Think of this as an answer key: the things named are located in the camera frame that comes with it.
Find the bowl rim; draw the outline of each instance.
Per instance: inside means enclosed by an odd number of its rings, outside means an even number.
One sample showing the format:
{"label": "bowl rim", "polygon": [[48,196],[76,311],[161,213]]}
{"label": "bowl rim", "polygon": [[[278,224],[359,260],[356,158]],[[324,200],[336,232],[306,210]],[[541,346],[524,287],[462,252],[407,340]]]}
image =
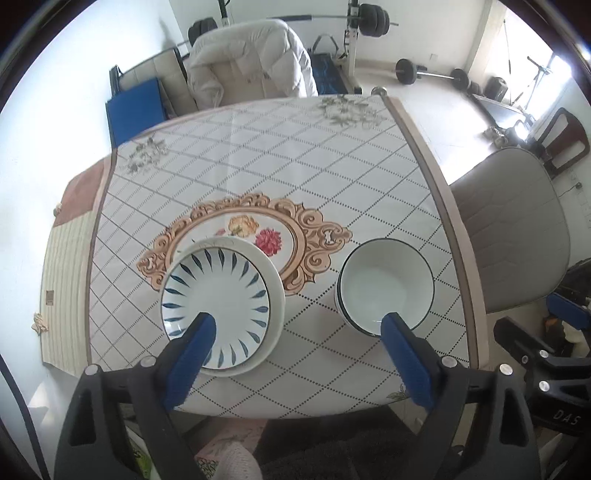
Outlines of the bowl rim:
{"label": "bowl rim", "polygon": [[397,238],[386,238],[386,237],[384,237],[384,238],[372,238],[371,240],[367,240],[367,241],[363,242],[362,244],[356,246],[355,249],[347,256],[347,258],[343,262],[343,266],[341,267],[340,272],[339,272],[339,278],[337,279],[337,282],[336,282],[336,300],[337,300],[337,303],[338,303],[337,307],[342,312],[343,316],[345,317],[345,320],[353,328],[355,328],[356,330],[360,331],[361,333],[364,333],[365,335],[368,335],[368,336],[371,336],[371,337],[376,337],[376,338],[380,338],[381,335],[377,335],[376,333],[368,332],[363,327],[361,327],[360,325],[358,325],[351,318],[351,315],[349,315],[349,312],[347,312],[347,309],[345,308],[345,304],[343,302],[343,298],[342,298],[342,295],[341,295],[341,292],[340,292],[340,285],[341,285],[341,280],[342,280],[342,277],[343,277],[343,272],[345,271],[345,267],[347,266],[347,263],[349,262],[349,259],[353,256],[353,254],[357,250],[359,250],[361,247],[364,247],[367,244],[370,244],[372,242],[382,241],[382,240],[388,240],[388,241],[392,241],[392,242],[398,242],[398,243],[401,243],[401,244],[406,245],[407,247],[410,247],[411,249],[413,249],[416,253],[418,253],[420,255],[420,257],[423,259],[423,261],[427,265],[427,268],[429,269],[429,272],[431,273],[431,282],[433,282],[433,293],[431,294],[431,302],[429,303],[429,308],[427,309],[427,313],[423,316],[423,318],[413,328],[411,328],[411,330],[414,330],[419,325],[421,325],[423,323],[423,321],[425,321],[425,318],[427,318],[427,315],[429,315],[429,312],[431,311],[431,307],[433,306],[433,301],[435,301],[435,277],[433,276],[433,269],[431,269],[431,265],[429,265],[429,262],[427,261],[427,259],[425,258],[425,256],[419,250],[417,250],[416,248],[414,248],[412,245],[410,245],[409,243],[404,242],[403,240],[399,240]]}

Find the metal screw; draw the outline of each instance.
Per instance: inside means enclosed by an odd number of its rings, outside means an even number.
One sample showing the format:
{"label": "metal screw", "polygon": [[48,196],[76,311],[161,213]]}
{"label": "metal screw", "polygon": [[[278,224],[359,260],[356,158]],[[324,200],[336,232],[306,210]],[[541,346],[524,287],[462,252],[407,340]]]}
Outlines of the metal screw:
{"label": "metal screw", "polygon": [[503,375],[512,375],[513,374],[513,369],[511,368],[510,365],[507,365],[507,364],[500,364],[499,370],[501,371],[501,373]]}
{"label": "metal screw", "polygon": [[452,356],[444,356],[441,359],[441,362],[445,367],[448,367],[448,368],[453,368],[457,365],[457,360],[455,358],[453,358]]}
{"label": "metal screw", "polygon": [[145,356],[141,359],[141,361],[139,362],[139,364],[142,367],[148,368],[148,367],[153,367],[156,364],[156,357],[154,356]]}
{"label": "metal screw", "polygon": [[379,96],[388,96],[388,91],[384,87],[377,86],[371,90],[371,94]]}
{"label": "metal screw", "polygon": [[99,367],[97,365],[89,365],[88,367],[86,367],[84,369],[84,373],[86,375],[94,375],[95,373],[97,373],[99,371]]}

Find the wooden table edge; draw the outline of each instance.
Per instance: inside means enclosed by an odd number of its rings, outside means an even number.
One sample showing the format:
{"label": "wooden table edge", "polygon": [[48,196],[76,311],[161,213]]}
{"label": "wooden table edge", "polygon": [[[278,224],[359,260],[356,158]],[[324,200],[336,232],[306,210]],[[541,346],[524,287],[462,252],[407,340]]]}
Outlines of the wooden table edge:
{"label": "wooden table edge", "polygon": [[472,243],[452,190],[447,184],[437,160],[427,146],[417,126],[398,98],[382,97],[385,106],[398,124],[419,168],[427,181],[441,224],[447,235],[457,280],[462,294],[466,323],[468,360],[472,368],[484,368],[489,361],[488,327],[480,274]]}

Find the plate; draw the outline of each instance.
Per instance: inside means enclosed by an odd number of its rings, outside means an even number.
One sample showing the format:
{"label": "plate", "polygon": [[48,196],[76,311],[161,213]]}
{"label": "plate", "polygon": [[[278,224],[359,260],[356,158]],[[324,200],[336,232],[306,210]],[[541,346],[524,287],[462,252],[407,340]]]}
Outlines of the plate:
{"label": "plate", "polygon": [[167,272],[160,311],[170,339],[200,312],[216,320],[216,340],[202,371],[238,375],[271,353],[282,331],[285,294],[277,270],[256,246],[238,238],[196,242]]}

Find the red flower print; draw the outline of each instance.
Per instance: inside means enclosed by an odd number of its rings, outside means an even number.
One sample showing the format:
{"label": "red flower print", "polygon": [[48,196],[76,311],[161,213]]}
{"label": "red flower print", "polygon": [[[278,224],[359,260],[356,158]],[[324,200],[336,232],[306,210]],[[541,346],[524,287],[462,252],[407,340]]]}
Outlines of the red flower print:
{"label": "red flower print", "polygon": [[281,234],[272,228],[265,228],[256,235],[255,245],[272,257],[281,250]]}

